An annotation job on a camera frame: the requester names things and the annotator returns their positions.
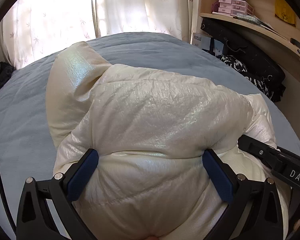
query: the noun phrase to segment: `silver screw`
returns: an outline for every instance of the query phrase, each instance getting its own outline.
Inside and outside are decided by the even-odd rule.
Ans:
[[[274,180],[271,179],[271,178],[268,178],[267,181],[268,181],[268,183],[271,184],[271,185],[274,184]]]
[[[33,178],[32,177],[29,177],[28,179],[26,179],[26,183],[31,183],[33,181]]]
[[[246,179],[246,176],[244,176],[243,174],[241,174],[241,173],[239,173],[238,175],[237,175],[237,178],[239,179],[239,180],[245,180]]]
[[[61,179],[62,176],[63,176],[62,173],[57,173],[56,175],[54,175],[54,178],[55,178],[55,179]]]

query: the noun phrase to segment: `wooden shelf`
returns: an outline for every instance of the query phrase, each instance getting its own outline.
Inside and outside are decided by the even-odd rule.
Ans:
[[[262,49],[300,82],[300,49],[287,39],[261,26],[232,17],[209,13],[201,13],[200,16],[223,21],[224,25]]]

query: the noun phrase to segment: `bed sheet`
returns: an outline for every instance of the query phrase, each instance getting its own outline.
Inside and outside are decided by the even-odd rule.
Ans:
[[[88,42],[111,64],[126,64],[205,77],[241,94],[261,93],[250,81],[214,56],[172,36],[121,33]],[[0,90],[0,172],[16,220],[27,177],[49,179],[56,158],[45,113],[45,90],[54,53],[15,71]],[[277,144],[300,156],[300,141],[279,109],[265,95]],[[52,215],[62,230],[57,213]],[[0,199],[0,224],[15,239]]]

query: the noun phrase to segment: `black guitar case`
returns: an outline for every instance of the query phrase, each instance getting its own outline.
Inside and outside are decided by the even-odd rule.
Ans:
[[[282,81],[285,78],[283,70],[252,42],[215,19],[203,18],[201,29],[221,41],[225,45],[224,49],[227,50],[228,55],[233,55],[243,62],[248,71],[262,78],[271,90],[276,91],[283,86]]]

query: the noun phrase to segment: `white puffer jacket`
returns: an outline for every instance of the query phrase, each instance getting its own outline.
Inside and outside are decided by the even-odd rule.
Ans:
[[[111,65],[85,42],[56,58],[46,109],[58,148],[54,174],[88,148],[99,153],[74,203],[99,240],[202,240],[226,207],[202,165],[204,149],[248,179],[270,176],[236,145],[247,134],[276,148],[261,95],[241,95],[205,78]],[[286,235],[289,187],[276,182]]]

